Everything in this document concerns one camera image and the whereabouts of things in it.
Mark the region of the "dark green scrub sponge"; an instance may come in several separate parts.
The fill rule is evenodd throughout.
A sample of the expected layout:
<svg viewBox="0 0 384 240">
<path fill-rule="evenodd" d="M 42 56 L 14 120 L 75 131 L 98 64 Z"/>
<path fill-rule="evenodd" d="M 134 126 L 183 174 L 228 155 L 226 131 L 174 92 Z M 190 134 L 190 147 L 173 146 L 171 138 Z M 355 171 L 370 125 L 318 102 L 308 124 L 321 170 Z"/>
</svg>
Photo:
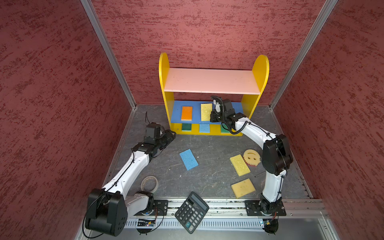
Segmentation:
<svg viewBox="0 0 384 240">
<path fill-rule="evenodd" d="M 192 131 L 192 124 L 182 124 L 182 131 L 183 132 L 191 132 Z"/>
</svg>

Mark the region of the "bright green sponge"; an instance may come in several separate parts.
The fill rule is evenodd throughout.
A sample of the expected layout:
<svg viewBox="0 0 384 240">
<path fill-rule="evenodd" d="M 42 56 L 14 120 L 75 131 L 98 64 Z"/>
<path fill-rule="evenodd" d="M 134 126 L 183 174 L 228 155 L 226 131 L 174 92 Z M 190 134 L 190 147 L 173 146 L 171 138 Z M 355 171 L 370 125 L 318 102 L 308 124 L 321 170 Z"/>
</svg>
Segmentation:
<svg viewBox="0 0 384 240">
<path fill-rule="evenodd" d="M 225 126 L 225 125 L 221 125 L 221 133 L 222 133 L 222 134 L 230 134 L 231 131 L 228 129 L 227 126 Z"/>
</svg>

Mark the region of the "orange sponge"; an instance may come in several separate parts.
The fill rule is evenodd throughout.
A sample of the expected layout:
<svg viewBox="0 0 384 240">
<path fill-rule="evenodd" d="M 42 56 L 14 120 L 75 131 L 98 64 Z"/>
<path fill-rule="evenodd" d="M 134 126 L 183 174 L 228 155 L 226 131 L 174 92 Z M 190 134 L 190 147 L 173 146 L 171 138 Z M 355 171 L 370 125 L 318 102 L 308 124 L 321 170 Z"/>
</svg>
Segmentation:
<svg viewBox="0 0 384 240">
<path fill-rule="evenodd" d="M 182 121 L 192 121 L 193 119 L 193 107 L 192 106 L 183 106 L 181 120 Z"/>
</svg>

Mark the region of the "blue sponge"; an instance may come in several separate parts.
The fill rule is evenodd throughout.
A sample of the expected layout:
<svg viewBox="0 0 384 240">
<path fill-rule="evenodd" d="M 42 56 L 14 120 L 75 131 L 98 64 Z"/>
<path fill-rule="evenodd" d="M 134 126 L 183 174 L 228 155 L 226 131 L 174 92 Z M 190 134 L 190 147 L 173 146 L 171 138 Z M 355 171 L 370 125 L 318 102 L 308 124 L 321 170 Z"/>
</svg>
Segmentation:
<svg viewBox="0 0 384 240">
<path fill-rule="evenodd" d="M 199 132 L 200 133 L 210 133 L 210 124 L 200 124 L 199 125 Z"/>
<path fill-rule="evenodd" d="M 188 149 L 186 151 L 183 151 L 180 153 L 180 157 L 187 169 L 187 171 L 197 167 L 199 164 L 196 160 L 196 158 L 194 157 L 191 149 Z"/>
</svg>

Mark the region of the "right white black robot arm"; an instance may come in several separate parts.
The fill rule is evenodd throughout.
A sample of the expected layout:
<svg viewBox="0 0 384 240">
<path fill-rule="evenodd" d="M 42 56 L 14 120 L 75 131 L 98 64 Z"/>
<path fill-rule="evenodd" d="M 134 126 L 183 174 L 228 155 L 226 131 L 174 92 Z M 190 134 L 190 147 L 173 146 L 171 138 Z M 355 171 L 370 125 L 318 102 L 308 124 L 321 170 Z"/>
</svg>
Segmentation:
<svg viewBox="0 0 384 240">
<path fill-rule="evenodd" d="M 261 163 L 266 170 L 265 186 L 258 210 L 264 216 L 275 214 L 282 204 L 282 187 L 293 162 L 288 138 L 276 135 L 253 123 L 242 113 L 236 113 L 230 100 L 211 96 L 213 110 L 210 122 L 221 123 L 232 135 L 244 134 L 262 148 Z"/>
</svg>

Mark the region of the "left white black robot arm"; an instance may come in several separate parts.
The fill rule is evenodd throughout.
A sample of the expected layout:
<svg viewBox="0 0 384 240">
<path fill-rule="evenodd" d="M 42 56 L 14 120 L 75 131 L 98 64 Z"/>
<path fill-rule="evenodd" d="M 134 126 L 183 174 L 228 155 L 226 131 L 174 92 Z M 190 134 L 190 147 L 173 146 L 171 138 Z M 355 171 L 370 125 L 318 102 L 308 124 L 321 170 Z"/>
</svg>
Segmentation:
<svg viewBox="0 0 384 240">
<path fill-rule="evenodd" d="M 131 156 L 110 182 L 93 189 L 88 196 L 82 231 L 96 231 L 100 235 L 118 236 L 127 220 L 141 211 L 153 207 L 153 194 L 128 192 L 141 171 L 157 157 L 175 138 L 176 133 L 157 123 L 146 126 L 144 140 L 131 149 Z"/>
</svg>

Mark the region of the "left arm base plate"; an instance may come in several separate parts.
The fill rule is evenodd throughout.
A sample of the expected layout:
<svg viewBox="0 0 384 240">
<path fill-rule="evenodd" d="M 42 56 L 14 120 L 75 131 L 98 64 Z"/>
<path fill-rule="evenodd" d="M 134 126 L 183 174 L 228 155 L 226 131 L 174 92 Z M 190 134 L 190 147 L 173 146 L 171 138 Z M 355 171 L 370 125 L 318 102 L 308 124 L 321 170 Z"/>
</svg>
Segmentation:
<svg viewBox="0 0 384 240">
<path fill-rule="evenodd" d="M 144 210 L 139 212 L 138 216 L 156 216 L 156 215 L 166 215 L 168 211 L 168 200 L 153 200 L 153 206 L 149 210 Z"/>
</svg>

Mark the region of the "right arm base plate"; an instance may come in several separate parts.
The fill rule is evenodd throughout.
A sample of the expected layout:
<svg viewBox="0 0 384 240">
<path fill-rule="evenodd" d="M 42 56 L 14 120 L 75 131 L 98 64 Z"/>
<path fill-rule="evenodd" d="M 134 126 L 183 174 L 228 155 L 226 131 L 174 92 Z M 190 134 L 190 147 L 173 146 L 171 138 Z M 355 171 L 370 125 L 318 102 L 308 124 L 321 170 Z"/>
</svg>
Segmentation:
<svg viewBox="0 0 384 240">
<path fill-rule="evenodd" d="M 247 216 L 274 217 L 286 216 L 286 210 L 281 200 L 270 203 L 267 200 L 245 201 Z"/>
</svg>

